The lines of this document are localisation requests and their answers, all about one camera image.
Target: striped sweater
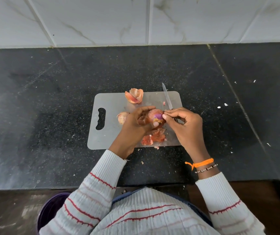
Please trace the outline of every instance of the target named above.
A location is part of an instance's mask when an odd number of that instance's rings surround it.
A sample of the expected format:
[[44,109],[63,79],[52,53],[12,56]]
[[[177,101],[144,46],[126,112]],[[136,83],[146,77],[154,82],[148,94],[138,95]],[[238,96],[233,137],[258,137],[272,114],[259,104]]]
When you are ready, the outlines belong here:
[[222,173],[196,182],[214,228],[185,203],[150,188],[112,205],[125,164],[106,150],[40,234],[264,234]]

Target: blue pants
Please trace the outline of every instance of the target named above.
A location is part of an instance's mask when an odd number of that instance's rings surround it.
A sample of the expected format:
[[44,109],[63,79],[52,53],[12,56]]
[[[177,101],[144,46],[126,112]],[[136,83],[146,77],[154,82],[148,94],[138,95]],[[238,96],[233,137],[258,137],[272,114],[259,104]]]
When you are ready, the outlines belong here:
[[[131,196],[133,193],[136,193],[137,191],[141,190],[141,189],[137,189],[133,192],[126,192],[123,195],[119,195],[116,198],[113,199],[112,201],[112,205],[118,201],[121,201],[124,198],[127,198],[128,196]],[[193,205],[192,203],[190,203],[189,201],[185,201],[184,199],[180,198],[179,196],[174,196],[171,195],[169,193],[165,193],[181,202],[183,202],[184,204],[188,205],[197,215],[200,216],[200,218],[202,218],[208,225],[210,225],[211,227],[213,227],[213,224],[211,222],[211,220],[205,215],[205,213],[203,213],[200,209],[198,209],[195,205]]]

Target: orange wristband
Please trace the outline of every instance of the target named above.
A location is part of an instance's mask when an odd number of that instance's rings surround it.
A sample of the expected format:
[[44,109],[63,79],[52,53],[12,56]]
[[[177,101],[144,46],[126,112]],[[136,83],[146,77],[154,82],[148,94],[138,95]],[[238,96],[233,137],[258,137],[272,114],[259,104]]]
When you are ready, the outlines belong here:
[[191,164],[190,162],[185,162],[185,164],[189,164],[191,166],[191,170],[193,170],[195,167],[205,166],[205,165],[208,165],[208,164],[210,164],[212,162],[214,162],[214,159],[210,158],[208,160],[205,160],[205,161],[199,162],[199,163]]

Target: kitchen knife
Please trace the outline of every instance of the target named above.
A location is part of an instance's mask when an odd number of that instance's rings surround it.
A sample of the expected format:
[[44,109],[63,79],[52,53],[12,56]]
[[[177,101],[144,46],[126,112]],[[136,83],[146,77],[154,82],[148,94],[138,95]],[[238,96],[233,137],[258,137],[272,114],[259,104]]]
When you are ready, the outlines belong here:
[[163,91],[164,91],[164,94],[165,94],[165,97],[166,97],[168,108],[170,110],[172,110],[173,109],[173,105],[172,105],[172,102],[170,102],[170,98],[169,98],[169,95],[168,95],[168,92],[166,90],[166,87],[165,87],[164,83],[162,83],[162,87],[163,87]]

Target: metal cutting board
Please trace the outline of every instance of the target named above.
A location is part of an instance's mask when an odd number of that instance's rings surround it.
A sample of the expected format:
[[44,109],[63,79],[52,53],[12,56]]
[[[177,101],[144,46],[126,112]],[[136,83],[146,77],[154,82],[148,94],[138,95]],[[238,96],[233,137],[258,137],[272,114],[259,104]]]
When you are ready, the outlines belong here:
[[[182,107],[180,95],[177,91],[168,91],[169,98],[174,108]],[[163,91],[144,92],[143,99],[140,104],[132,104],[127,101],[125,93],[99,93],[94,98],[90,131],[88,137],[87,146],[89,149],[108,149],[114,139],[122,129],[122,125],[118,122],[117,115],[122,111],[132,112],[136,108],[141,106],[156,106],[157,109],[168,110],[165,94]],[[97,130],[99,120],[99,108],[104,108],[105,125],[103,129]],[[175,132],[165,124],[163,128],[166,129],[165,135],[167,141],[158,143],[155,142],[152,145],[143,146],[141,142],[136,146],[142,147],[154,147],[154,146],[177,146],[181,145],[178,141]]]

